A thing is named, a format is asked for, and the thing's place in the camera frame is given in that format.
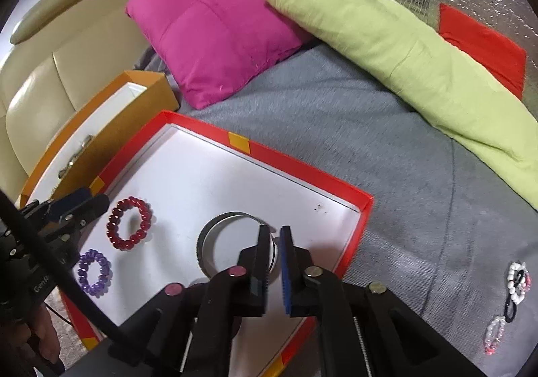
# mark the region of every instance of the magenta pillow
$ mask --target magenta pillow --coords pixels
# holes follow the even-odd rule
[[[264,0],[129,0],[125,11],[196,109],[228,98],[311,39]]]

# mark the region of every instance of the metal rivet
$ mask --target metal rivet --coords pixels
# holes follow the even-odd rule
[[[181,283],[170,283],[165,287],[165,294],[173,297],[183,292],[183,285]]]
[[[306,277],[319,277],[323,270],[319,266],[309,266],[305,269]]]
[[[372,291],[372,294],[382,294],[387,290],[387,287],[380,281],[372,281],[368,288]]]
[[[246,268],[244,266],[236,265],[228,269],[228,275],[230,277],[241,277],[246,274]]]

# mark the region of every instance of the red cushion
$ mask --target red cushion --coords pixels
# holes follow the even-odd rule
[[[469,54],[510,92],[521,99],[527,53],[508,37],[455,8],[439,6],[439,34]]]

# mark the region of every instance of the yellow-green pillow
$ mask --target yellow-green pillow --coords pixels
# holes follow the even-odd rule
[[[538,210],[538,123],[482,65],[392,0],[266,0],[474,152]]]

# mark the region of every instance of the gray blanket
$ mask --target gray blanket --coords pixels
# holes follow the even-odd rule
[[[140,67],[160,63],[148,53]],[[485,355],[482,338],[502,315],[509,263],[525,261],[538,275],[538,213],[471,152],[326,45],[223,102],[201,111],[183,102],[180,112],[373,194],[345,280],[383,281],[487,375],[516,375],[538,342],[538,290],[518,306],[496,354]],[[284,375],[316,374],[311,339]]]

